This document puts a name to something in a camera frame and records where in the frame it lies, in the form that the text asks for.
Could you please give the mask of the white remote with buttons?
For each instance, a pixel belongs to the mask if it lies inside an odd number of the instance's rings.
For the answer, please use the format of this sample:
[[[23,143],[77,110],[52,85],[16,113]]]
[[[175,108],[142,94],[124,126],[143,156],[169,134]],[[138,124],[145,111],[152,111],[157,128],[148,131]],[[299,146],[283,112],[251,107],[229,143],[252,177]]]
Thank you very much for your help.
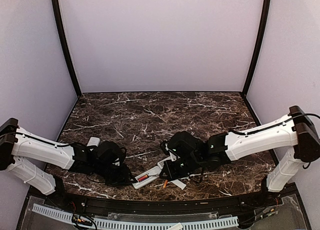
[[[150,170],[136,176],[135,179],[137,180],[137,182],[132,184],[133,187],[135,189],[140,189],[140,188],[146,186],[147,184],[158,179],[160,172],[161,172],[161,169],[158,166],[155,166],[155,167],[151,168]]]

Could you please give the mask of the slim white remote with QR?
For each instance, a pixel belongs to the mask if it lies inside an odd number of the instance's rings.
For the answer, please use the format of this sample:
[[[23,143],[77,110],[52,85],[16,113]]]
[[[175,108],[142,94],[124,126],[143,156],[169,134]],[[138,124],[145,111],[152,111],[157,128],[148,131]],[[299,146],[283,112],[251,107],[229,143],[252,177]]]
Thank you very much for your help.
[[[160,169],[163,169],[165,162],[166,162],[166,159],[164,159],[164,160],[162,160],[162,161],[159,161],[159,162],[157,163],[157,166],[158,166]]]

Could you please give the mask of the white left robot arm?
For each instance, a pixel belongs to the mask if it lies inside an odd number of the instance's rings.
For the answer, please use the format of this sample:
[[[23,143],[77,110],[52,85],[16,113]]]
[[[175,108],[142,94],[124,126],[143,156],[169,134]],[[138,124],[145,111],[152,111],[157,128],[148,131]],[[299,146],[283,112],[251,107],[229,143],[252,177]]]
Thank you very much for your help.
[[[59,143],[34,135],[10,118],[0,127],[0,169],[10,172],[51,200],[60,208],[71,203],[63,180],[39,169],[30,160],[56,165],[69,172],[96,174],[106,185],[126,186],[136,183],[125,164],[127,150],[111,141],[91,137],[88,144]]]

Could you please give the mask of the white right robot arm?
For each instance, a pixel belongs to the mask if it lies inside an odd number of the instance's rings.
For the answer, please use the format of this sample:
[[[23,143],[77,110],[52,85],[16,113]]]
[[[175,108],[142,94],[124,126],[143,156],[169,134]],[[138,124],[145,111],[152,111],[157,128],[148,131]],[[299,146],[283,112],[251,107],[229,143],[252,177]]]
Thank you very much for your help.
[[[300,168],[319,159],[320,138],[311,117],[319,118],[291,106],[288,114],[273,122],[243,131],[231,129],[207,141],[186,131],[178,132],[160,144],[162,151],[173,154],[176,160],[166,160],[159,176],[173,181],[198,169],[216,170],[249,155],[287,147],[284,157],[266,177],[264,189],[255,196],[257,205],[265,207]]]

